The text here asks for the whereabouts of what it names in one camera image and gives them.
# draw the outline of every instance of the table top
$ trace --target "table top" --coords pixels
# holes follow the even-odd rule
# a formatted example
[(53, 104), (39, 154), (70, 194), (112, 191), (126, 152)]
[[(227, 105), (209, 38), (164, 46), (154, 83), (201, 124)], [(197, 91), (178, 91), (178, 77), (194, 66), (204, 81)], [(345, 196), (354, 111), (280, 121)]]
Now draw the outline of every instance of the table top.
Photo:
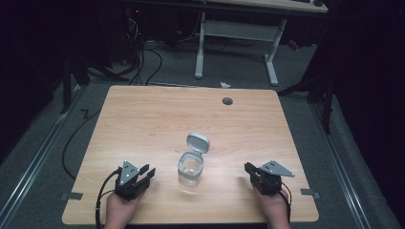
[(279, 10), (297, 10), (306, 12), (328, 12), (328, 8), (324, 5), (316, 7), (313, 0), (309, 3), (297, 2), (292, 0), (209, 0), (209, 2), (236, 4), (250, 7), (274, 8)]
[[(225, 97), (233, 103), (223, 104)], [(202, 179), (191, 190), (179, 183), (177, 171), (181, 155), (191, 151), (189, 133), (211, 143), (202, 155)], [(83, 197), (68, 200), (64, 223), (95, 224), (101, 184), (124, 160), (156, 168), (132, 224), (266, 222), (244, 165), (270, 160), (295, 174), (282, 177), (292, 192), (291, 221), (318, 219), (312, 196), (301, 194), (309, 185), (272, 90), (113, 86), (72, 190)], [(104, 191), (114, 189), (116, 178)]]

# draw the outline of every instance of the hand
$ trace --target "hand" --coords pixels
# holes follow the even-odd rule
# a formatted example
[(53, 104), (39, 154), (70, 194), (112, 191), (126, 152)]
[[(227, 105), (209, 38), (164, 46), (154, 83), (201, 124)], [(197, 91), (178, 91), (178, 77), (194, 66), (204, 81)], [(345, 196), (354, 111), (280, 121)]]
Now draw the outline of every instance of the hand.
[[(289, 229), (287, 204), (279, 194), (274, 196), (264, 196), (260, 191), (253, 186), (254, 193), (260, 200), (262, 210), (267, 216), (268, 222), (273, 229)], [(286, 199), (288, 199), (287, 192), (282, 189), (280, 191)]]
[(107, 218), (104, 229), (123, 229), (134, 217), (138, 204), (143, 197), (141, 193), (129, 201), (120, 198), (117, 194), (112, 193), (107, 198)]

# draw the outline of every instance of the gray carpet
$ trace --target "gray carpet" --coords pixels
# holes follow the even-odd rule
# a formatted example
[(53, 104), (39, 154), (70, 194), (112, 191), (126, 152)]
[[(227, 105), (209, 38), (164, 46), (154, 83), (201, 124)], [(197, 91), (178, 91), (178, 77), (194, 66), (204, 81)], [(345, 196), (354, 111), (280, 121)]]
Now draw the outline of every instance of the gray carpet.
[[(151, 43), (146, 48), (156, 47)], [(159, 46), (155, 52), (162, 57), (162, 65), (157, 74), (151, 79), (150, 85), (160, 83), (221, 87), (221, 82), (231, 88), (272, 89), (283, 90), (300, 81), (316, 47), (302, 48), (293, 51), (289, 47), (281, 46), (276, 53), (274, 65), (279, 77), (279, 86), (270, 86), (263, 57), (257, 52), (262, 51), (266, 44), (245, 49), (239, 53), (240, 46), (226, 46), (220, 51), (207, 51), (203, 79), (195, 79), (196, 47), (178, 46), (169, 48)], [(221, 49), (221, 44), (207, 45), (209, 49)], [(153, 52), (145, 51), (144, 68), (141, 72), (142, 82), (153, 73), (160, 60)], [(116, 66), (119, 71), (124, 67)], [(68, 226), (64, 225), (61, 217), (66, 206), (66, 200), (60, 199), (63, 192), (71, 191), (73, 180), (62, 167), (62, 152), (69, 137), (81, 125), (84, 119), (82, 109), (89, 111), (89, 115), (97, 112), (103, 104), (104, 98), (111, 85), (117, 82), (105, 78), (92, 77), (91, 84), (83, 91), (72, 108), (56, 137), (48, 158), (40, 173), (34, 180), (31, 189), (21, 202), (8, 228), (94, 228), (92, 225)], [(4, 206), (9, 199), (19, 179), (30, 165), (31, 160), (41, 146), (47, 132), (59, 118), (62, 108), (62, 90), (57, 88), (55, 99), (41, 113), (38, 114), (29, 130), (21, 138), (11, 155), (1, 165), (0, 176), (1, 197), (0, 204)], [(350, 205), (333, 169), (329, 148), (323, 137), (323, 130), (319, 128), (312, 107), (304, 97), (305, 93), (294, 93), (281, 97), (288, 126), (290, 127), (304, 170), (309, 180), (309, 186), (319, 193), (315, 200), (320, 218), (316, 222), (293, 222), (292, 228), (357, 228)], [(96, 125), (96, 118), (88, 121), (72, 139), (66, 151), (66, 165), (74, 175), (78, 172), (87, 144)], [(364, 206), (371, 228), (400, 228), (393, 213), (385, 204), (367, 165), (362, 160), (352, 135), (342, 116), (336, 100), (333, 102), (333, 113), (330, 120), (333, 142), (352, 180), (354, 189)], [(194, 225), (193, 228), (266, 228), (265, 225)], [(173, 228), (191, 228), (190, 225), (172, 226)]]

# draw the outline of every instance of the open lid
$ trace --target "open lid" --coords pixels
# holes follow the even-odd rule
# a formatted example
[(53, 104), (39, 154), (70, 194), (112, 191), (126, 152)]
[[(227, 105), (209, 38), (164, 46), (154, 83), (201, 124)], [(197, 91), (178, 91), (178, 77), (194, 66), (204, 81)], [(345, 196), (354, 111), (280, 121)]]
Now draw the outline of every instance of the open lid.
[(205, 154), (209, 150), (209, 139), (198, 133), (190, 133), (187, 136), (187, 145), (195, 152)]

